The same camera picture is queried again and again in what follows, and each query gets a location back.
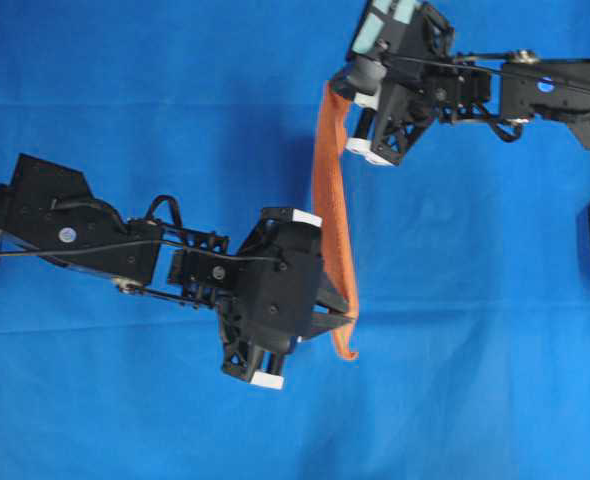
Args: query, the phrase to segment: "blue fabric surface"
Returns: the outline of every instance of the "blue fabric surface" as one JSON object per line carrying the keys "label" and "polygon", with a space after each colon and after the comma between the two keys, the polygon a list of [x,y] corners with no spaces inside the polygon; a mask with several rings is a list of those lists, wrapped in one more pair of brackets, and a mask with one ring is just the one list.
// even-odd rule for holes
{"label": "blue fabric surface", "polygon": [[[456,49],[590,57],[588,0],[434,4]],[[176,195],[236,248],[263,206],[310,206],[362,6],[0,0],[0,181],[29,153],[125,217]],[[2,262],[0,479],[590,479],[590,152],[444,126],[344,167],[361,356],[302,345],[281,393],[219,373],[212,312]]]}

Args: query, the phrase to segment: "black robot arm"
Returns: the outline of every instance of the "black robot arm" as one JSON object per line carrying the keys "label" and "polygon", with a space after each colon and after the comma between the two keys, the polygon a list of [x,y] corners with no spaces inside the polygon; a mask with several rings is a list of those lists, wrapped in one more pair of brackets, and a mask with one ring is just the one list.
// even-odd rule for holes
{"label": "black robot arm", "polygon": [[[454,29],[429,3],[370,0],[332,88],[363,108],[347,149],[399,165],[435,122],[485,123],[505,142],[536,117],[568,125],[590,149],[590,60],[540,60],[532,51],[451,55]],[[503,61],[498,70],[478,61]],[[500,109],[491,113],[491,77]]]}
{"label": "black robot arm", "polygon": [[[167,203],[172,223],[155,217]],[[286,355],[299,341],[348,322],[346,300],[324,273],[321,219],[293,208],[267,208],[236,255],[229,239],[185,229],[177,201],[154,200],[143,218],[123,220],[95,198],[76,170],[20,155],[10,185],[0,185],[0,245],[59,267],[106,277],[127,294],[217,309],[222,370],[281,388]],[[168,284],[150,287],[160,248],[175,249]]]}

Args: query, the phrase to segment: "white pad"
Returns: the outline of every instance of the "white pad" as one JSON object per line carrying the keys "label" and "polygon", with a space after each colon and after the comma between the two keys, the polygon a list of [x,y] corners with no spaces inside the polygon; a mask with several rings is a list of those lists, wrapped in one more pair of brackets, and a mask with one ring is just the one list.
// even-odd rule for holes
{"label": "white pad", "polygon": [[293,209],[293,221],[308,223],[317,228],[322,228],[322,218],[312,213],[303,212],[302,210]]}
{"label": "white pad", "polygon": [[272,388],[273,390],[281,390],[284,388],[284,377],[257,371],[253,374],[251,385],[257,385],[262,388]]}

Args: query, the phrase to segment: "hole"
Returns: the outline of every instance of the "hole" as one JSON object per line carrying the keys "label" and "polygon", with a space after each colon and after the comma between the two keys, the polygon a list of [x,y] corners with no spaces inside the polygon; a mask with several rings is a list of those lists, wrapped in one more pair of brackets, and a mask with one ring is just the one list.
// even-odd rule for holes
{"label": "hole", "polygon": [[552,82],[553,79],[551,77],[544,77],[542,79],[542,82],[539,82],[537,84],[537,88],[539,88],[539,91],[542,93],[551,93],[555,91],[555,85],[551,85],[550,83],[547,82]]}

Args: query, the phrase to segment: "orange cloth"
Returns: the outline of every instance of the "orange cloth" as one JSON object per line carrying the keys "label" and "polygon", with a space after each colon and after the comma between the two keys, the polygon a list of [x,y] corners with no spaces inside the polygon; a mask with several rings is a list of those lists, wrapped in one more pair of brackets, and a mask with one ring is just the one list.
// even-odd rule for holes
{"label": "orange cloth", "polygon": [[324,222],[322,254],[326,273],[337,290],[348,300],[349,311],[346,316],[352,319],[350,324],[332,332],[333,344],[341,358],[352,361],[358,356],[357,352],[351,352],[349,341],[359,316],[359,300],[340,165],[347,141],[344,120],[350,106],[351,102],[326,85],[315,140],[313,210]]}

